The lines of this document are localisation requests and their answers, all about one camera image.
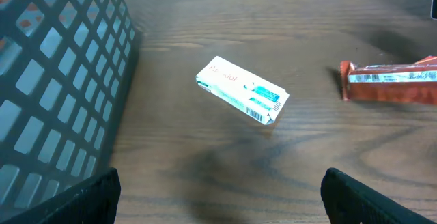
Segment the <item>wood grain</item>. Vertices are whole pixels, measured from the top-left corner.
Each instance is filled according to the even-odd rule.
[[[328,223],[336,167],[437,221],[437,108],[343,102],[336,69],[435,55],[430,0],[126,0],[141,56],[118,223]],[[195,84],[216,55],[285,88],[263,126]]]

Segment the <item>white box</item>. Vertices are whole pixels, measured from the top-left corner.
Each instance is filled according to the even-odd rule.
[[[196,76],[197,84],[264,125],[273,123],[290,96],[284,89],[221,57]]]

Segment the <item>wooden surface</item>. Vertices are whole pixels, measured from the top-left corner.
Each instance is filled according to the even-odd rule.
[[[430,0],[126,0],[143,32],[118,223],[328,223],[336,167],[437,221],[437,108],[343,102],[336,69],[437,54]],[[197,87],[216,55],[291,95],[263,126]]]

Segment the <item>gray basket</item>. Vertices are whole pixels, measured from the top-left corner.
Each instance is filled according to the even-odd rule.
[[[135,35],[124,0],[0,0],[0,221],[106,167]]]

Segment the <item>red snack package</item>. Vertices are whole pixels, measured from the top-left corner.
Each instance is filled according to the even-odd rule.
[[[344,100],[377,100],[437,104],[437,57],[414,64],[358,68],[341,62]]]

